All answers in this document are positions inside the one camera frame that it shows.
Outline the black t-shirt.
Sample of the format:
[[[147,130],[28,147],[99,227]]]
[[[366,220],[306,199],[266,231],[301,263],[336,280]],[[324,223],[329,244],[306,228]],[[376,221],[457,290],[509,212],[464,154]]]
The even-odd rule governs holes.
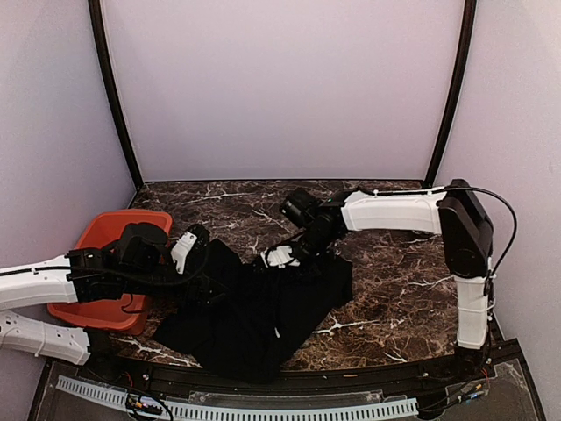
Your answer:
[[[152,338],[213,375],[272,382],[330,311],[351,301],[352,269],[333,253],[299,267],[260,269],[214,239],[204,273],[224,296],[210,305],[183,302]]]

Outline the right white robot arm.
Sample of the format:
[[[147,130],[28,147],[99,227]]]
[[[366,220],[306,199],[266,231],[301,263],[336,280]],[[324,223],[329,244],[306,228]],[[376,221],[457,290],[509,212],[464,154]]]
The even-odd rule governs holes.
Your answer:
[[[396,230],[441,237],[444,259],[458,297],[457,345],[447,362],[457,381],[481,365],[479,349],[487,340],[494,305],[494,279],[501,259],[494,255],[494,225],[480,200],[485,189],[463,179],[430,189],[338,191],[325,200],[298,188],[285,198],[280,213],[301,229],[261,254],[269,268],[297,267],[323,253],[349,232]]]

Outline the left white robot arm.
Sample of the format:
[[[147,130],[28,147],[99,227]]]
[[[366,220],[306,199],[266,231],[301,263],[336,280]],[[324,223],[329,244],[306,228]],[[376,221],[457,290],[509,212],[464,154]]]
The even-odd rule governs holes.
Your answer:
[[[205,298],[209,282],[209,231],[191,225],[176,241],[157,225],[128,224],[101,248],[71,250],[51,260],[1,272],[1,343],[10,349],[64,360],[117,382],[124,364],[104,349],[104,337],[90,328],[62,327],[22,318],[19,308],[46,303],[96,303],[124,295]]]

